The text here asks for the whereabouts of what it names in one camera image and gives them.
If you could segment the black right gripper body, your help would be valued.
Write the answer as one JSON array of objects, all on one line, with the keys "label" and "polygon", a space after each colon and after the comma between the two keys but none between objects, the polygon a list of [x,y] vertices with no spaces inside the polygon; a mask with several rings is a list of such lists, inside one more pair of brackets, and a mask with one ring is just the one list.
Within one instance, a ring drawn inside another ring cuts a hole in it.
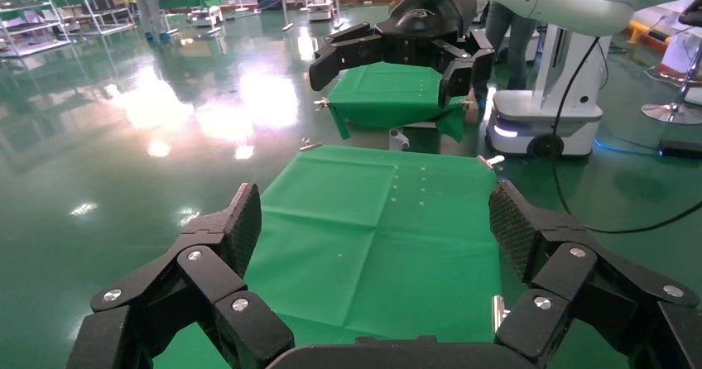
[{"label": "black right gripper body", "polygon": [[375,26],[387,63],[444,68],[443,56],[459,41],[478,10],[478,0],[402,0]]}]

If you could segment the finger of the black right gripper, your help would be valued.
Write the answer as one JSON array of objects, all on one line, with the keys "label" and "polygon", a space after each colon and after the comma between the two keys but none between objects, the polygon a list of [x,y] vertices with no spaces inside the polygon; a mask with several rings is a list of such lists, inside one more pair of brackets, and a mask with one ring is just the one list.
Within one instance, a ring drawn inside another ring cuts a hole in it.
[{"label": "finger of the black right gripper", "polygon": [[438,105],[446,108],[455,97],[466,96],[476,83],[487,82],[496,53],[484,30],[470,30],[455,44],[435,41],[435,70],[442,73]]},{"label": "finger of the black right gripper", "polygon": [[364,22],[324,38],[324,45],[315,52],[309,68],[311,88],[324,89],[341,70],[381,62],[383,37]]}]

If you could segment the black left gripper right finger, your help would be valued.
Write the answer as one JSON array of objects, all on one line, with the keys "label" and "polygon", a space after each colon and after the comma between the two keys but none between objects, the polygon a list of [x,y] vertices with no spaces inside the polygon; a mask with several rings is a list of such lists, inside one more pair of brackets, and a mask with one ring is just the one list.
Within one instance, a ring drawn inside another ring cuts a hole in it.
[{"label": "black left gripper right finger", "polygon": [[493,236],[528,287],[496,330],[501,344],[542,368],[579,320],[632,368],[700,367],[693,290],[611,252],[576,218],[529,203],[508,180],[488,209]]}]

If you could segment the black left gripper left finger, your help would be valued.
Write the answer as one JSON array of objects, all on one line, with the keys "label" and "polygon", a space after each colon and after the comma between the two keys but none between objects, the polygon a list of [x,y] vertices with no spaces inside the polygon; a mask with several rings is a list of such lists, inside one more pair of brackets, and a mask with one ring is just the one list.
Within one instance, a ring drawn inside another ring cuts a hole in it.
[{"label": "black left gripper left finger", "polygon": [[226,209],[191,220],[165,253],[92,298],[67,367],[151,368],[192,324],[230,367],[270,366],[294,335],[244,279],[261,229],[258,187],[244,183]]}]

